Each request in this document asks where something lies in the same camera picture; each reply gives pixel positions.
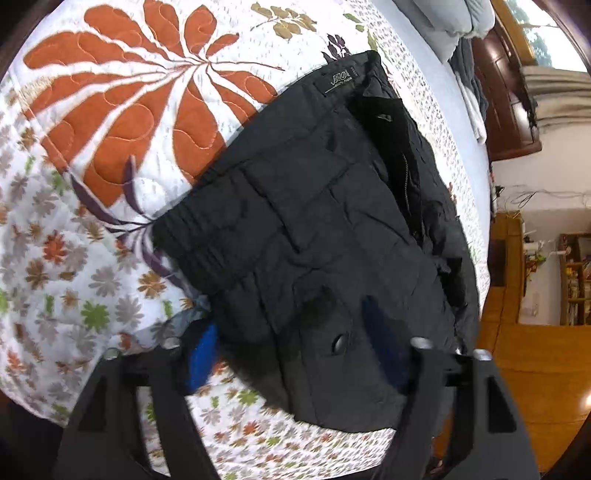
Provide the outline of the black pants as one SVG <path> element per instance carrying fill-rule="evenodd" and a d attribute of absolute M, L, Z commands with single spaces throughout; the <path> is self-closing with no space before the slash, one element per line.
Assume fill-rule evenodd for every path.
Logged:
<path fill-rule="evenodd" d="M 399 423 L 406 400 L 363 327 L 366 298 L 403 339 L 475 344 L 464 230 L 374 51 L 288 87 L 155 221 L 152 241 L 207 297 L 235 372 L 300 421 Z"/>

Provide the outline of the orange wooden cabinet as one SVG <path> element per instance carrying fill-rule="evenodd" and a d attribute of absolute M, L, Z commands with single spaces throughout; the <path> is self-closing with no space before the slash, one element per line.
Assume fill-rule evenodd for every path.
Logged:
<path fill-rule="evenodd" d="M 546 474 L 589 441 L 590 324 L 560 324 L 559 237 L 589 233 L 583 210 L 499 211 L 490 227 L 490 288 L 477 345 L 489 350 Z"/>

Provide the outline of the wooden bookshelf with items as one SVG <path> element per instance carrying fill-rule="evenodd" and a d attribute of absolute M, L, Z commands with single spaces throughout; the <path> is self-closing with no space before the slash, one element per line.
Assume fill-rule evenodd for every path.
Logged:
<path fill-rule="evenodd" d="M 560 324 L 590 324 L 590 234 L 570 233 L 559 237 L 561 280 Z"/>

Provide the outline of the dark wooden headboard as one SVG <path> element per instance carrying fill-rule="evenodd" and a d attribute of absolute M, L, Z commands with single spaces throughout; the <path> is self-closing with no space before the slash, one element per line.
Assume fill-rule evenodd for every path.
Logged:
<path fill-rule="evenodd" d="M 504 26 L 472 41 L 475 72 L 489 102 L 486 142 L 492 162 L 538 153 L 542 143 L 534 106 L 526 89 L 521 62 Z"/>

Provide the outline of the light blue bed sheet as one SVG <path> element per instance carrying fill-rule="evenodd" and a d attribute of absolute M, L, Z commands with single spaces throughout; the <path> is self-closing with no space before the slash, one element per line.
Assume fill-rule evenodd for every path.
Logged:
<path fill-rule="evenodd" d="M 473 132 L 466 105 L 453 71 L 442 64 L 428 43 L 393 1 L 374 1 L 374 6 L 394 27 L 409 48 L 435 94 L 473 187 L 482 193 L 489 188 L 489 163 L 484 145 Z"/>

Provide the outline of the beige curtain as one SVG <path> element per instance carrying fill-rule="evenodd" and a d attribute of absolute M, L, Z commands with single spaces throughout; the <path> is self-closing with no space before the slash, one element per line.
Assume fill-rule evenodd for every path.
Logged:
<path fill-rule="evenodd" d="M 591 80 L 588 73 L 525 66 L 522 75 L 535 103 L 535 118 L 540 130 L 590 124 Z"/>

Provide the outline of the floral quilted bedspread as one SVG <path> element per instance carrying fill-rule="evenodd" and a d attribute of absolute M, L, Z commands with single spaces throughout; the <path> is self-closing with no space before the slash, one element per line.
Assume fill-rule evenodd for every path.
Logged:
<path fill-rule="evenodd" d="M 33 21 L 1 81 L 1 390 L 21 467 L 47 478 L 110 348 L 172 336 L 204 298 L 153 250 L 151 221 L 242 124 L 329 60 L 375 50 L 431 142 L 481 295 L 477 191 L 418 62 L 374 1 L 65 1 Z"/>

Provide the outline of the grey folded blanket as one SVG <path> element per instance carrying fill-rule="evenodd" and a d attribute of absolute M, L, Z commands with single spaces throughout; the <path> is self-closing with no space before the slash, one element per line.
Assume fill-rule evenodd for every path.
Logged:
<path fill-rule="evenodd" d="M 465 101 L 475 138 L 479 144 L 484 145 L 488 138 L 485 120 L 489 102 L 481 82 L 476 76 L 475 59 L 470 39 L 460 39 L 449 64 Z"/>

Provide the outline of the light blue pillow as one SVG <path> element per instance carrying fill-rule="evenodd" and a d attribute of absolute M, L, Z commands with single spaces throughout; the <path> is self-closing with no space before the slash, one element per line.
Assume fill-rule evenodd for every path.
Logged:
<path fill-rule="evenodd" d="M 496 15 L 490 0 L 394 0 L 442 63 L 460 40 L 487 36 Z"/>

